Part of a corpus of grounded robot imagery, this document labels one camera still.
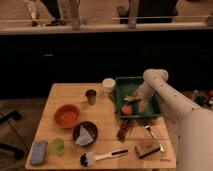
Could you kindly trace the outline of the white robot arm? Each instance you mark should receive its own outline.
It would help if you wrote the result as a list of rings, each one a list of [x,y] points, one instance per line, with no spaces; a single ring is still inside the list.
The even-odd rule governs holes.
[[[180,138],[176,171],[213,171],[213,111],[171,87],[168,77],[165,69],[147,69],[136,92],[143,100],[157,92],[177,113]]]

